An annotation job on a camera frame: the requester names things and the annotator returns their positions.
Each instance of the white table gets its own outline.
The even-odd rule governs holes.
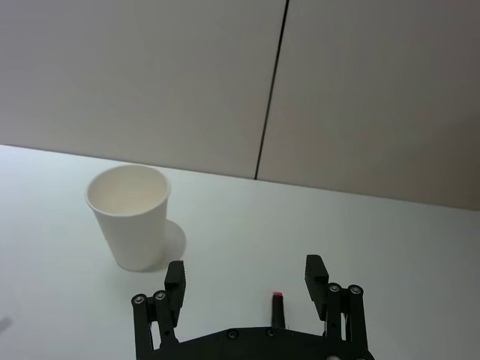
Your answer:
[[[0,359],[135,359],[131,297],[162,289],[165,270],[119,268],[84,201],[119,164],[0,146]],[[186,236],[180,341],[267,326],[273,290],[290,329],[320,334],[304,282],[320,254],[331,281],[364,288],[376,359],[480,359],[478,212],[162,171],[169,257]]]

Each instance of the cup rim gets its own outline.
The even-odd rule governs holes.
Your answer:
[[[120,169],[122,167],[145,167],[145,168],[148,168],[148,169],[152,169],[152,170],[155,170],[156,172],[158,172],[161,176],[163,176],[163,178],[165,179],[165,182],[166,182],[166,191],[165,191],[165,195],[163,195],[162,199],[158,202],[158,204],[152,206],[151,208],[148,208],[146,209],[145,211],[142,211],[142,212],[138,212],[138,213],[135,213],[135,214],[113,214],[111,212],[107,212],[107,211],[103,211],[103,210],[100,210],[99,208],[95,207],[91,202],[90,202],[90,199],[89,199],[89,191],[90,191],[90,188],[92,187],[93,183],[98,179],[100,178],[101,176],[103,176],[104,174],[110,172],[110,171],[113,171],[113,170],[117,170],[117,169]],[[90,209],[92,209],[94,212],[98,212],[102,215],[106,215],[106,216],[110,216],[112,218],[133,218],[133,217],[136,217],[136,216],[140,216],[140,215],[143,215],[143,214],[146,214],[147,212],[151,212],[152,210],[155,210],[157,208],[159,208],[160,206],[162,206],[165,201],[167,201],[168,197],[170,196],[170,192],[171,192],[171,186],[170,186],[170,180],[168,179],[168,177],[165,176],[165,174],[163,172],[161,172],[160,170],[156,169],[155,167],[153,166],[146,166],[146,165],[140,165],[140,164],[136,164],[136,163],[128,163],[128,164],[125,164],[125,165],[119,165],[119,166],[114,166],[114,167],[111,167],[109,169],[106,169],[102,172],[100,172],[98,175],[96,175],[89,183],[88,183],[88,186],[87,186],[87,190],[85,192],[85,201],[87,202],[87,205],[90,207]]]

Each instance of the wall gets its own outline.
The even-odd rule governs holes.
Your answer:
[[[479,14],[292,0],[259,179],[480,209]]]
[[[283,12],[3,1],[0,143],[253,178]]]

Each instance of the dark vertical line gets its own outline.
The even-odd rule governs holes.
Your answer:
[[[262,139],[260,140],[260,150],[259,150],[259,153],[258,153],[258,159],[256,159],[256,170],[255,170],[255,179],[256,180],[258,179],[258,170],[260,168],[260,159],[262,158],[263,141],[265,140],[265,133],[266,133],[266,130],[267,130],[267,121],[269,120],[270,105],[272,104],[273,87],[275,85],[275,77],[277,76],[278,58],[280,57],[282,40],[284,39],[284,29],[285,29],[285,22],[287,21],[289,3],[290,3],[290,0],[285,1],[285,10],[283,11],[282,27],[281,27],[281,30],[280,30],[280,37],[278,38],[277,55],[275,57],[275,65],[274,65],[274,68],[273,68],[273,74],[271,76],[270,94],[268,95],[267,111],[265,113],[265,121],[263,122],[263,132],[262,132]]]

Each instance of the paper cup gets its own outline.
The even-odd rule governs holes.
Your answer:
[[[115,261],[139,272],[161,260],[170,182],[147,166],[125,165],[94,178],[86,199]]]

